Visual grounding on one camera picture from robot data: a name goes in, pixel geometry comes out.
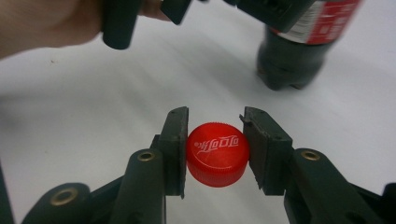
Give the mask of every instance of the white table surface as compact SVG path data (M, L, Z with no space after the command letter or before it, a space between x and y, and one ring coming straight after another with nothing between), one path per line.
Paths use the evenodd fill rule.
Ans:
M193 2L182 26L139 18L132 47L100 37L0 62L0 156L20 223L49 189L97 189L149 147L167 112L190 108L242 129L244 106L267 111L293 145L327 155L345 178L375 193L396 182L396 1L364 1L318 78L303 91L270 91L255 75L262 24L222 1ZM168 223L289 223L247 168L212 189L187 174L186 198L167 199Z

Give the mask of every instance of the human hand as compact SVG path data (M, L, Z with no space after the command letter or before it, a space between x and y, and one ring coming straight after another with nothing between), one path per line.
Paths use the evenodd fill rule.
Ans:
M161 0L145 0L140 15L165 20ZM0 0L0 59L35 48L78 45L102 28L102 0Z

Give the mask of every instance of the bottle label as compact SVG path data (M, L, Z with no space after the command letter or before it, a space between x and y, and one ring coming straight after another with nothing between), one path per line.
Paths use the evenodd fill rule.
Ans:
M276 33L285 39L302 44L330 43L344 31L360 1L317 1L287 33Z

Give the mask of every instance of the dark soda bottle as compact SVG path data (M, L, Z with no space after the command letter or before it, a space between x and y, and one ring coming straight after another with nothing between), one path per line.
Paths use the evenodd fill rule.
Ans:
M274 91L308 85L360 1L317 1L285 34L266 26L257 57L265 85Z

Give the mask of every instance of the screw hole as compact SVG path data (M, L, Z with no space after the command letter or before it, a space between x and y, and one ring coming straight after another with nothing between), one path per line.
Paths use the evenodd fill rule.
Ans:
M142 152L137 158L140 161L151 161L155 158L155 154L152 152Z
M360 214L355 212L346 213L346 218L354 224L367 224L367 221Z
M318 160L320 160L319 154L316 153L316 152L313 152L313 151L303 151L301 153L301 155L304 158L306 158L307 160L310 160L310 161L318 161Z

